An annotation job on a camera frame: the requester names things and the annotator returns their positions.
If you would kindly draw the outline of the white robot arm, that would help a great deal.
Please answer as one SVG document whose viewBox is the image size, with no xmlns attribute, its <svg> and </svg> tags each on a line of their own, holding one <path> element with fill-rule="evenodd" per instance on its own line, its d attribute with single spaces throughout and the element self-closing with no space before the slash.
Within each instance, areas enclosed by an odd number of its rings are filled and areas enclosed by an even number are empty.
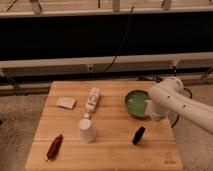
<svg viewBox="0 0 213 171">
<path fill-rule="evenodd" d="M 213 135 L 213 106 L 183 96 L 183 89 L 183 82 L 178 77 L 156 83 L 148 90 L 145 113 L 160 121 L 173 111 Z"/>
</svg>

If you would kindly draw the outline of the translucent gripper end piece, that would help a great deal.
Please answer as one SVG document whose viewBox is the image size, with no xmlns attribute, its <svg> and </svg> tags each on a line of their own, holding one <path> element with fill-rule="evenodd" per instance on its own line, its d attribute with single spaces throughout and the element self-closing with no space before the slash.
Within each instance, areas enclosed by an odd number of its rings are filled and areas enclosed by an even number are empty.
<svg viewBox="0 0 213 171">
<path fill-rule="evenodd" d="M 152 100 L 146 100 L 145 114 L 149 116 L 153 121 L 159 122 L 167 117 L 167 109 L 153 102 Z"/>
</svg>

